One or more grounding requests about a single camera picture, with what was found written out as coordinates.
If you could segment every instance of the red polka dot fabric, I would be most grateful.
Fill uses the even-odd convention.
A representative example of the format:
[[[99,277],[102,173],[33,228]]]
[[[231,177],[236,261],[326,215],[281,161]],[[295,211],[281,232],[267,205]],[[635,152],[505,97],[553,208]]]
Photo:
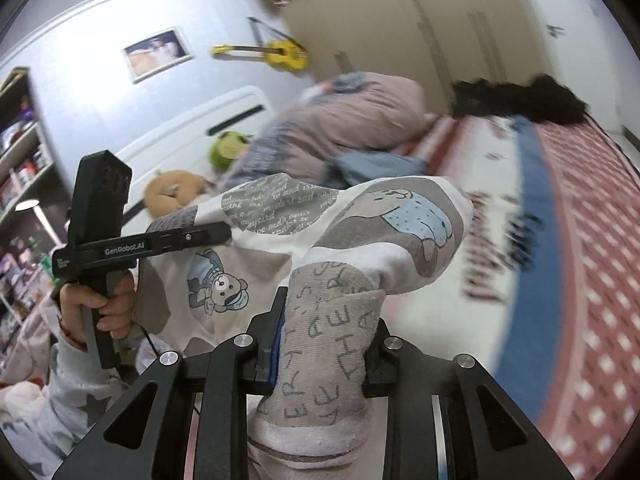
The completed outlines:
[[[548,439],[574,477],[604,468],[640,411],[640,186],[593,123],[537,126],[556,176],[575,269],[566,377]]]

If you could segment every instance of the hand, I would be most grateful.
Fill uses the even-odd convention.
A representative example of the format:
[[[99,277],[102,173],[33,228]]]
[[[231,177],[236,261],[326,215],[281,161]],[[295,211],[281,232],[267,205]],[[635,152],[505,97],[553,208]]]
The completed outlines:
[[[116,286],[115,297],[107,298],[88,286],[67,283],[60,290],[62,323],[76,341],[86,342],[80,307],[97,308],[103,318],[98,330],[109,332],[114,339],[125,337],[132,326],[133,301],[135,297],[133,276],[127,272]]]

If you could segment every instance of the bracelet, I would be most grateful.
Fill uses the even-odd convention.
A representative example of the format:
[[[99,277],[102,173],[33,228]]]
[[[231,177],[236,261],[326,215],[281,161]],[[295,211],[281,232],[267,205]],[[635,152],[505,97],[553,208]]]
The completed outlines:
[[[60,332],[62,332],[62,335],[64,335],[65,339],[71,344],[71,346],[86,352],[86,343],[78,341],[78,339],[73,337],[71,335],[71,331],[65,326],[61,318],[58,318],[58,326],[60,327]]]

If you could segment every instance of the ukulele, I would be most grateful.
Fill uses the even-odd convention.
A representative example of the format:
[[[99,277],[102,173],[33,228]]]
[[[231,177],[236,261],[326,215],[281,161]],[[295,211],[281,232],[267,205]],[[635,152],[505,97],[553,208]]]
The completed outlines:
[[[233,51],[261,52],[264,60],[271,66],[283,67],[293,72],[304,70],[309,64],[306,51],[291,40],[273,40],[267,46],[216,45],[212,47],[211,54],[219,56]]]

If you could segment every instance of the headboard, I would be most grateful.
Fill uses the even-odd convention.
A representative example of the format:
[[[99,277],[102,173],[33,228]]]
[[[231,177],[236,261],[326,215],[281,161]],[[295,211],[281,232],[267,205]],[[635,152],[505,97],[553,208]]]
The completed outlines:
[[[227,130],[256,136],[274,117],[262,90],[245,86],[177,116],[118,152],[133,170],[122,235],[142,233],[153,221],[142,198],[157,171],[187,170],[214,180],[207,153],[215,137]]]

